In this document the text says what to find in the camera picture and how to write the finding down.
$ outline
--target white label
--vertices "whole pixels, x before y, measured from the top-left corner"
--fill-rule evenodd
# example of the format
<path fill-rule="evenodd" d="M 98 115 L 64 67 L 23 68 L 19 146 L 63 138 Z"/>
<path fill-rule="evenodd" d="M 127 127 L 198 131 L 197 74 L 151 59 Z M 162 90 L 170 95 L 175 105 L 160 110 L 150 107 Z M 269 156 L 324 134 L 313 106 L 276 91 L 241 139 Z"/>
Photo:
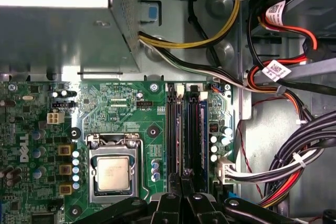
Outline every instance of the white label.
<path fill-rule="evenodd" d="M 291 73 L 291 70 L 289 68 L 286 68 L 281 63 L 277 62 L 276 60 L 273 60 L 266 66 L 262 72 L 272 81 L 276 82 L 280 78 L 282 79 L 289 73 Z"/>
<path fill-rule="evenodd" d="M 269 23 L 272 23 L 277 26 L 283 26 L 282 12 L 284 11 L 285 4 L 286 0 L 281 1 L 267 9 L 266 17 Z"/>

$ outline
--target chip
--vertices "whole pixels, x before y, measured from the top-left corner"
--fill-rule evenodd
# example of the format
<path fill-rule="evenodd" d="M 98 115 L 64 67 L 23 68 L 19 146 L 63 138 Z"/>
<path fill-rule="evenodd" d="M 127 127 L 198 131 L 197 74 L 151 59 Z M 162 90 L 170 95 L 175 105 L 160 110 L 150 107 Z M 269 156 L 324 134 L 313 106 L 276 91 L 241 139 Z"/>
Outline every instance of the chip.
<path fill-rule="evenodd" d="M 72 165 L 71 164 L 60 165 L 59 166 L 59 174 L 60 175 L 71 175 L 72 174 Z"/>
<path fill-rule="evenodd" d="M 38 86 L 30 86 L 31 93 L 38 93 Z"/>
<path fill-rule="evenodd" d="M 54 215 L 53 213 L 32 215 L 31 218 L 32 218 L 31 224 L 41 224 L 41 223 L 55 224 L 56 223 L 56 215 Z"/>
<path fill-rule="evenodd" d="M 23 106 L 22 107 L 22 112 L 23 113 L 29 113 L 30 112 L 30 106 Z"/>
<path fill-rule="evenodd" d="M 60 195 L 71 195 L 72 194 L 72 184 L 62 184 L 59 185 Z"/>
<path fill-rule="evenodd" d="M 72 145 L 71 144 L 63 144 L 58 146 L 58 155 L 59 156 L 71 156 L 72 153 Z"/>
<path fill-rule="evenodd" d="M 19 210 L 19 202 L 15 201 L 11 203 L 11 211 L 18 211 Z"/>
<path fill-rule="evenodd" d="M 98 191 L 129 190 L 129 168 L 128 156 L 97 158 Z"/>

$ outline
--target power connector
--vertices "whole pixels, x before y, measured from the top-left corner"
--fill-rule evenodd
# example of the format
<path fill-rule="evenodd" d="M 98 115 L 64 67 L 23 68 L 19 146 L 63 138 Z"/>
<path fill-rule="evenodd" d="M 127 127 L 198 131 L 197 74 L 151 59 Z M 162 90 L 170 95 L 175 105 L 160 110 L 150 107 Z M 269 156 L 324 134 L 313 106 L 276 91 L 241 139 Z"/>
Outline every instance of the power connector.
<path fill-rule="evenodd" d="M 233 184 L 231 182 L 231 179 L 226 177 L 228 168 L 235 168 L 235 164 L 224 157 L 221 157 L 220 159 L 218 159 L 217 167 L 215 168 L 215 173 L 216 173 L 217 178 L 223 185 Z"/>

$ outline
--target screw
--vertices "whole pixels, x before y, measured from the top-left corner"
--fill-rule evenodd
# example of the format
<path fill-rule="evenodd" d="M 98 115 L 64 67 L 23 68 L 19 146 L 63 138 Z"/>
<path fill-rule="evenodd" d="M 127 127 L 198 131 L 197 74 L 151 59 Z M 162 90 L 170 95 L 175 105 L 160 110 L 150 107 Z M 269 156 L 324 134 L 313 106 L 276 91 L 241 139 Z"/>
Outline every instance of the screw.
<path fill-rule="evenodd" d="M 231 89 L 231 86 L 230 86 L 229 84 L 226 84 L 226 85 L 224 86 L 224 89 L 225 89 L 226 91 L 228 91 L 228 90 Z"/>
<path fill-rule="evenodd" d="M 127 141 L 127 147 L 136 148 L 136 141 L 133 141 L 133 140 Z"/>
<path fill-rule="evenodd" d="M 95 150 L 99 147 L 99 143 L 97 141 L 93 141 L 91 142 L 90 146 L 91 146 L 91 149 Z"/>
<path fill-rule="evenodd" d="M 157 85 L 156 83 L 152 83 L 150 85 L 150 89 L 153 91 L 153 92 L 157 92 L 157 90 L 159 89 L 159 85 Z"/>
<path fill-rule="evenodd" d="M 8 90 L 9 91 L 16 91 L 16 89 L 17 89 L 17 86 L 15 84 L 8 85 Z"/>
<path fill-rule="evenodd" d="M 236 201 L 236 200 L 234 200 L 234 199 L 232 199 L 232 200 L 230 200 L 229 201 L 229 204 L 231 205 L 231 206 L 238 206 L 239 205 L 239 202 L 238 201 Z"/>
<path fill-rule="evenodd" d="M 200 195 L 200 194 L 195 194 L 193 197 L 194 197 L 194 199 L 201 199 L 201 198 L 202 198 L 202 195 Z"/>

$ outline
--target red wire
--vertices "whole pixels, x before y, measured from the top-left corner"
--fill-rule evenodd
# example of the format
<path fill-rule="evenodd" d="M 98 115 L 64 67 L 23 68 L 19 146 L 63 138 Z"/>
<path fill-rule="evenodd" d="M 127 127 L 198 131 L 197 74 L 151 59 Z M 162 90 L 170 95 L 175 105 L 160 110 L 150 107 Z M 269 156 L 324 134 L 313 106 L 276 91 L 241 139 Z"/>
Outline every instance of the red wire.
<path fill-rule="evenodd" d="M 261 101 L 257 101 L 257 102 L 255 102 L 255 103 L 253 103 L 253 104 L 252 104 L 252 107 L 253 107 L 253 106 L 256 106 L 256 105 L 258 105 L 258 104 L 260 104 L 260 103 L 263 103 L 263 102 L 274 101 L 274 100 L 280 100 L 280 99 L 284 99 L 284 98 L 281 98 L 281 97 L 271 97 L 271 98 L 267 98 L 267 99 L 265 99 L 265 100 L 261 100 Z M 238 125 L 237 125 L 237 130 L 238 130 L 239 135 L 240 135 L 240 145 L 241 145 L 241 147 L 242 147 L 241 152 L 243 153 L 244 160 L 245 160 L 245 164 L 246 164 L 246 167 L 247 167 L 248 171 L 249 171 L 250 173 L 253 173 L 253 172 L 252 172 L 252 169 L 251 169 L 251 167 L 250 167 L 249 161 L 248 161 L 248 159 L 247 159 L 247 156 L 246 156 L 245 148 L 244 148 L 243 134 L 242 134 L 242 131 L 240 130 L 240 126 L 241 126 L 241 124 L 242 124 L 241 122 L 242 122 L 242 121 L 239 121 L 239 122 L 238 122 Z M 261 192 L 260 187 L 259 187 L 257 184 L 256 184 L 256 187 L 257 187 L 257 190 L 258 190 L 258 192 L 259 192 L 259 194 L 260 194 L 260 197 L 263 199 L 264 196 L 263 196 L 263 194 L 262 194 L 262 192 Z"/>

